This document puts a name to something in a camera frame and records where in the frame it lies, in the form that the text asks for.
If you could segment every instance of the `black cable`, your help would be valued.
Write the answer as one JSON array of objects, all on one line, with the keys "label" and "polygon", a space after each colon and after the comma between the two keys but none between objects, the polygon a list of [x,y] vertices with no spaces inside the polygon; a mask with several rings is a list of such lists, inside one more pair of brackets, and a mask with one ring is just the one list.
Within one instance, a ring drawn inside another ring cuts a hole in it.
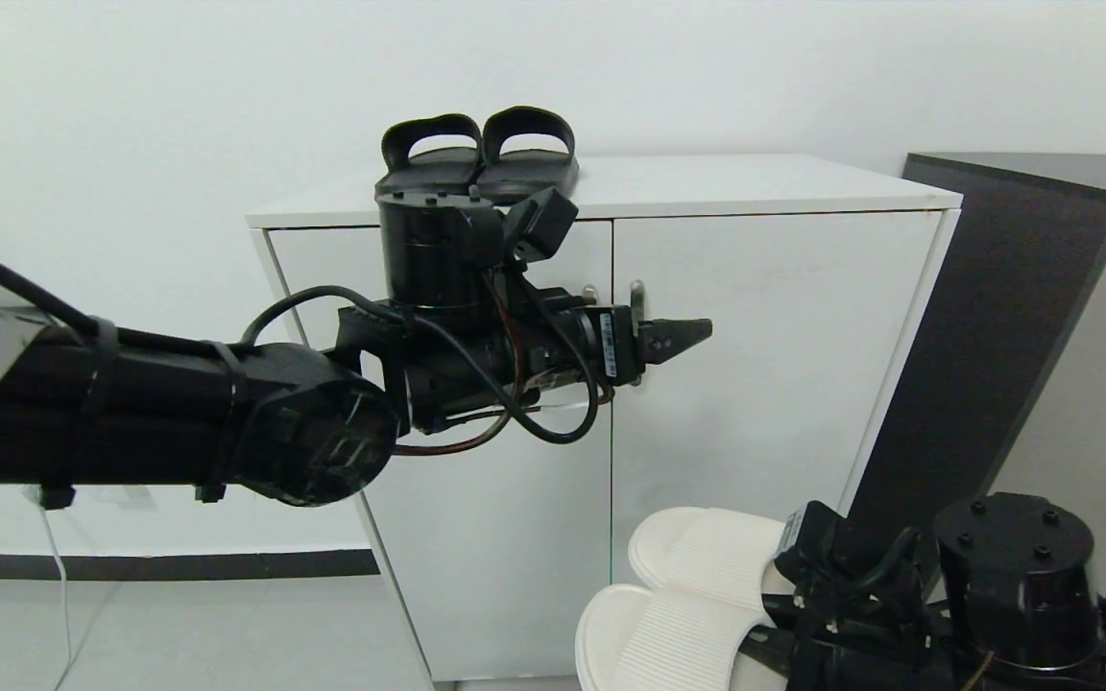
[{"label": "black cable", "polygon": [[919,537],[919,531],[914,527],[905,527],[902,533],[898,534],[895,538],[895,543],[891,543],[890,549],[886,551],[886,554],[881,556],[881,561],[877,562],[877,565],[865,573],[864,576],[856,578],[855,580],[844,583],[839,590],[843,593],[864,593],[869,590],[870,587],[878,585],[890,576],[891,570],[895,570],[899,559],[907,555],[909,549],[916,547],[916,540]]},{"label": "black cable", "polygon": [[[135,328],[119,328],[119,338],[124,346],[135,346],[135,348],[148,348],[150,350],[164,350],[178,355],[192,355],[196,358],[220,358],[216,348],[207,341],[190,341],[179,336],[167,336],[165,333],[150,333],[148,331],[135,331]],[[230,345],[229,349],[234,355],[246,355],[247,348],[240,345]]]},{"label": "black cable", "polygon": [[518,421],[520,427],[526,429],[528,432],[532,433],[532,437],[540,439],[541,441],[547,441],[549,443],[572,443],[583,439],[589,429],[592,429],[592,423],[596,419],[596,397],[592,397],[592,402],[587,406],[587,416],[584,416],[583,423],[578,425],[578,428],[571,430],[571,432],[553,432],[553,430],[545,429],[539,421],[531,419],[524,410],[523,407],[514,401],[514,398],[510,394],[505,392],[505,389],[501,388],[494,376],[486,371],[486,368],[480,367],[480,363],[472,357],[472,353],[469,353],[467,346],[458,339],[451,332],[441,327],[441,324],[431,323],[431,321],[425,317],[414,317],[414,323],[426,331],[432,331],[435,334],[447,342],[448,346],[451,346],[452,350],[456,350],[463,362],[469,364],[472,371],[479,377],[480,381],[486,385],[486,388],[491,391],[492,395],[498,399],[498,404],[504,408],[505,411],[510,412],[510,417]]},{"label": "black cable", "polygon": [[[598,385],[596,384],[596,375],[593,374],[592,367],[588,366],[587,357],[584,357],[583,352],[578,349],[578,346],[575,345],[574,341],[571,341],[570,336],[566,336],[565,332],[562,331],[562,327],[557,326],[553,315],[550,314],[549,307],[544,306],[544,302],[541,301],[540,294],[535,292],[534,285],[528,283],[528,280],[523,276],[522,272],[519,271],[519,268],[511,264],[505,269],[505,272],[510,274],[511,280],[514,280],[514,283],[519,284],[523,294],[526,295],[528,302],[531,302],[532,306],[535,307],[536,314],[540,314],[541,318],[543,318],[545,323],[549,324],[549,327],[553,329],[553,333],[556,334],[557,341],[561,341],[566,350],[571,352],[575,366],[578,366],[578,371],[583,373],[584,383],[587,385],[587,412],[583,416],[583,421],[580,421],[578,427],[572,429],[570,432],[552,432],[552,430],[536,425],[535,421],[528,417],[528,413],[518,405],[514,406],[518,408],[518,412],[510,411],[510,415],[513,416],[514,419],[519,420],[519,425],[522,425],[523,429],[526,429],[531,433],[535,433],[535,437],[545,441],[553,443],[571,443],[573,441],[578,441],[578,439],[583,439],[587,436],[587,432],[592,430],[592,425],[595,425],[596,421],[596,412],[601,410],[601,400],[596,397],[596,389],[598,388]],[[540,429],[542,433],[536,433],[534,428]]]},{"label": "black cable", "polygon": [[273,303],[271,307],[263,311],[259,317],[255,317],[253,323],[246,328],[246,333],[242,334],[240,341],[234,343],[233,346],[253,346],[254,342],[259,339],[259,334],[271,324],[284,312],[292,310],[294,306],[302,305],[303,302],[313,301],[316,297],[344,297],[347,301],[354,303],[361,310],[367,312],[369,315],[374,315],[378,318],[390,321],[395,324],[404,324],[405,321],[411,320],[413,326],[417,326],[421,329],[434,332],[435,336],[441,338],[456,354],[460,355],[460,358],[469,366],[478,379],[486,386],[489,392],[498,399],[499,406],[503,407],[503,410],[508,411],[510,417],[514,418],[514,421],[528,432],[531,432],[536,439],[541,441],[547,441],[549,443],[572,443],[583,439],[592,425],[596,421],[596,411],[598,408],[598,402],[595,396],[596,379],[592,374],[592,368],[587,366],[587,359],[584,357],[583,353],[576,348],[574,342],[562,333],[561,328],[557,328],[556,321],[553,321],[553,315],[550,314],[549,307],[544,306],[544,303],[540,301],[540,295],[535,293],[535,289],[532,287],[530,283],[522,279],[521,274],[514,274],[520,285],[523,287],[523,292],[528,294],[528,300],[534,303],[535,311],[540,312],[541,318],[544,318],[550,324],[550,328],[557,335],[559,339],[562,341],[563,345],[571,350],[571,355],[574,355],[574,359],[578,367],[584,373],[584,377],[587,380],[587,386],[592,390],[592,399],[587,404],[587,415],[584,416],[583,421],[578,423],[578,427],[572,429],[571,432],[553,432],[547,428],[542,427],[536,423],[535,420],[531,419],[524,410],[521,404],[517,401],[510,394],[505,392],[505,389],[501,384],[499,384],[497,377],[489,374],[486,368],[480,366],[480,363],[472,357],[472,353],[467,349],[467,346],[458,339],[455,334],[445,329],[441,324],[434,323],[430,320],[421,317],[419,315],[405,315],[398,310],[392,310],[385,305],[378,305],[377,302],[369,301],[364,294],[356,293],[355,290],[347,287],[340,287],[338,285],[319,285],[319,287],[307,287],[304,290],[299,290],[298,293],[290,294],[289,297],[281,299]]},{"label": "black cable", "polygon": [[[501,296],[498,294],[498,290],[492,285],[492,279],[489,275],[482,276],[483,286],[486,287],[489,296],[492,297],[492,305],[498,312],[498,318],[501,321],[501,327],[505,332],[505,342],[510,345],[510,359],[514,365],[513,376],[514,385],[511,388],[513,390],[513,396],[522,398],[523,395],[523,362],[519,357],[519,336],[514,333],[513,323],[511,323],[510,312],[505,311],[505,305],[501,303]],[[447,456],[447,454],[460,454],[463,451],[470,451],[479,447],[486,446],[489,441],[497,438],[501,430],[505,429],[505,425],[510,421],[510,416],[505,415],[504,411],[498,412],[498,419],[494,423],[490,425],[488,429],[483,432],[473,437],[472,439],[467,439],[466,441],[457,441],[456,443],[445,443],[441,447],[409,447],[405,443],[396,443],[395,456],[420,456],[420,458],[429,458],[429,456]]]},{"label": "black cable", "polygon": [[[601,394],[601,406],[605,404],[611,404],[614,399],[615,390],[612,386],[603,386],[603,392]],[[528,412],[539,412],[550,408],[551,410],[557,410],[557,408],[564,407],[564,404],[553,404],[552,406],[545,406],[545,404],[535,404],[535,406],[523,407],[524,411]],[[452,418],[447,418],[447,427],[456,427],[459,425],[466,425],[470,421],[476,421],[479,419],[495,418],[497,416],[504,416],[505,411],[476,411],[476,412],[465,412],[461,416],[455,416]]]},{"label": "black cable", "polygon": [[378,318],[387,321],[404,321],[404,315],[399,314],[398,310],[390,310],[389,307],[378,305],[377,302],[369,301],[364,294],[355,292],[349,287],[342,287],[342,285],[316,285],[315,287],[306,287],[304,290],[299,290],[289,297],[281,299],[273,303],[268,310],[263,310],[262,314],[254,317],[251,321],[250,326],[246,327],[246,333],[242,333],[242,337],[233,346],[254,346],[254,342],[259,341],[259,334],[263,333],[276,318],[284,315],[284,312],[289,312],[298,305],[302,305],[304,302],[313,301],[316,297],[344,297],[346,301],[354,303],[361,311],[366,312],[366,314],[374,315]]},{"label": "black cable", "polygon": [[48,292],[44,287],[40,287],[40,285],[33,283],[33,281],[13,272],[10,268],[4,266],[3,263],[0,263],[0,287],[18,294],[19,297],[25,299],[36,310],[45,312],[45,314],[58,321],[62,321],[62,323],[84,334],[84,336],[96,336],[97,328],[100,328],[97,327],[96,320],[75,310],[75,307],[61,297],[58,297],[56,294]]}]

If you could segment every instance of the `white slipper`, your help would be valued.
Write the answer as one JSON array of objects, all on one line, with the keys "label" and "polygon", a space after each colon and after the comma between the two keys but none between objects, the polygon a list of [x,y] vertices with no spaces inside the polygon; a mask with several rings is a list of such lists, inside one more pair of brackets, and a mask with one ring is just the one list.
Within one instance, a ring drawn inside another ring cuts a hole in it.
[{"label": "white slipper", "polygon": [[764,611],[762,594],[795,589],[772,564],[783,528],[728,509],[665,509],[634,530],[630,567],[653,589],[675,586]]},{"label": "white slipper", "polygon": [[578,618],[578,683],[583,691],[784,691],[784,677],[737,653],[762,616],[685,590],[606,587]]}]

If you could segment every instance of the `dark gray panel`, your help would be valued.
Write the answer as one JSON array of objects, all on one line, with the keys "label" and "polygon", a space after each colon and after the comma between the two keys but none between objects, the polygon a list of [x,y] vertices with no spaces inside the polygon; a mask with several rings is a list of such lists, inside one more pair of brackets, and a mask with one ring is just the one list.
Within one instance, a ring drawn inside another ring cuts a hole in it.
[{"label": "dark gray panel", "polygon": [[964,201],[848,512],[887,538],[991,485],[1106,261],[1106,202],[921,157],[904,176]]},{"label": "dark gray panel", "polygon": [[1103,154],[911,154],[909,164],[952,167],[1081,197],[1106,200],[1106,155]]}]

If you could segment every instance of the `black robotic arm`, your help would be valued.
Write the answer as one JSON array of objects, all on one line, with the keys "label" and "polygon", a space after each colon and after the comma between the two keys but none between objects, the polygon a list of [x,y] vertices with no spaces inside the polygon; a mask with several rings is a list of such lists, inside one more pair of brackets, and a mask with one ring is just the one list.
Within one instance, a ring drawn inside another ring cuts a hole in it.
[{"label": "black robotic arm", "polygon": [[[393,454],[478,447],[514,420],[549,442],[578,440],[615,386],[710,336],[710,321],[636,323],[629,307],[532,287],[578,210],[549,189],[508,214],[478,196],[378,198],[389,297],[313,287],[264,311],[232,345],[115,327],[0,264],[0,285],[40,310],[0,310],[31,327],[0,371],[0,483],[42,485],[62,507],[75,484],[191,484],[215,502],[240,483],[294,505],[349,498]],[[300,302],[346,299],[338,342],[316,352],[255,345]],[[385,388],[361,375],[377,355]],[[531,417],[542,390],[583,381],[583,423],[553,432]],[[482,417],[477,439],[404,447],[411,429]]]},{"label": "black robotic arm", "polygon": [[997,493],[939,512],[947,599],[926,604],[921,536],[878,540],[811,502],[787,520],[774,567],[793,595],[764,595],[774,626],[742,655],[786,691],[1106,691],[1106,595],[1095,537],[1047,499]]}]

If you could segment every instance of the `white cable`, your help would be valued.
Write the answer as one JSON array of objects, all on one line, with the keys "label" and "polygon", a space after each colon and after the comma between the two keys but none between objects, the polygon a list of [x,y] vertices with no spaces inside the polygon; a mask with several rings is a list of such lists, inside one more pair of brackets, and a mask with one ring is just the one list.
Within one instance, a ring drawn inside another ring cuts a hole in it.
[{"label": "white cable", "polygon": [[62,564],[62,555],[58,554],[58,542],[54,542],[54,530],[49,526],[49,515],[45,513],[45,509],[39,505],[36,511],[40,512],[40,522],[45,526],[49,552],[54,556],[54,564],[58,564],[58,578],[62,582],[62,629],[66,634],[66,666],[62,669],[58,683],[54,683],[54,691],[58,691],[66,681],[66,674],[71,672],[71,667],[75,663],[75,651],[71,648],[71,609],[66,604],[66,565]]},{"label": "white cable", "polygon": [[[586,408],[587,401],[578,401],[577,404],[536,404],[536,406],[540,407],[539,411],[572,411],[576,410],[576,408]],[[501,412],[501,411],[504,411],[504,408],[494,406],[491,408],[486,408],[486,410],[483,410],[482,412]]]}]

